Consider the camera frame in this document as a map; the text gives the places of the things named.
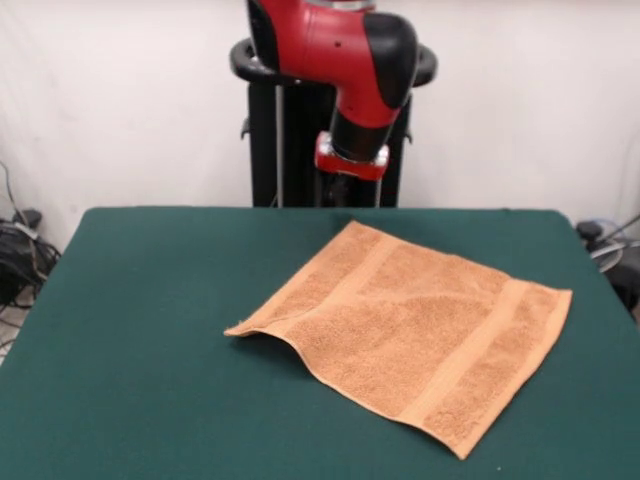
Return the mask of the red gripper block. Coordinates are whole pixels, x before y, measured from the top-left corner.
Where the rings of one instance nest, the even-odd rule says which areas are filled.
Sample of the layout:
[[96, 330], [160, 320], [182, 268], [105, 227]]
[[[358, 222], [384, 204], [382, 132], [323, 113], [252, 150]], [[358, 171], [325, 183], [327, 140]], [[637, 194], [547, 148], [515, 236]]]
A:
[[355, 161], [340, 157], [333, 149], [328, 131], [321, 131], [316, 139], [314, 164], [327, 176], [326, 198], [328, 203], [348, 204], [351, 180], [381, 180], [390, 160], [390, 149], [384, 145], [371, 161]]

